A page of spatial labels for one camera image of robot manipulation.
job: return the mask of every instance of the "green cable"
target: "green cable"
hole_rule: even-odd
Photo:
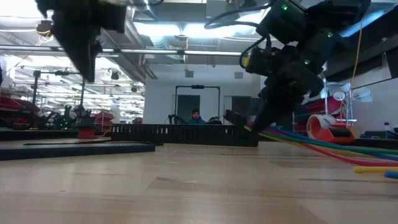
[[[323,146],[323,147],[329,147],[332,149],[340,149],[340,150],[345,150],[345,151],[351,151],[351,152],[358,152],[358,153],[380,153],[380,154],[390,154],[390,155],[398,155],[398,150],[390,150],[390,149],[364,149],[364,148],[357,148],[357,147],[346,147],[346,146],[339,146],[335,144],[330,144],[327,142],[316,142],[316,141],[310,141],[310,140],[305,140],[305,139],[297,139],[297,138],[291,138],[287,136],[280,136],[278,134],[270,133],[268,131],[263,131],[263,134],[273,137],[273,138],[279,138],[283,139],[286,141],[291,141],[291,142],[301,142],[301,143],[307,143],[307,144],[312,144],[316,146]]]

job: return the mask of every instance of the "red cable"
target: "red cable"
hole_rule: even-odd
[[[272,133],[272,134],[278,134],[280,136],[285,136],[284,134],[278,133],[277,131],[273,131],[271,129],[267,129],[268,132]],[[333,157],[335,159],[339,159],[341,161],[344,162],[349,162],[351,164],[356,164],[356,165],[360,165],[360,166],[384,166],[384,167],[398,167],[398,162],[379,162],[379,161],[364,161],[361,159],[352,159],[352,158],[348,158],[348,157],[344,157],[344,156],[340,156],[331,152],[328,152],[326,150],[320,149],[319,147],[313,146],[311,144],[307,144],[307,143],[299,143],[309,149],[312,149],[316,152],[322,153],[326,156],[330,156]]]

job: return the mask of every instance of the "person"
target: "person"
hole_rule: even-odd
[[[188,121],[188,124],[206,124],[206,121],[202,120],[202,118],[200,117],[198,108],[192,109],[192,118]]]

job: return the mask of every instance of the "black plastic bin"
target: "black plastic bin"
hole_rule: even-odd
[[[186,124],[115,124],[112,140],[153,143],[257,147],[258,136],[237,126]]]

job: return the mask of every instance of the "blue shirt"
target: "blue shirt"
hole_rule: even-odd
[[[206,124],[206,121],[202,120],[201,118],[197,120],[191,119],[188,121],[188,124],[203,125]]]

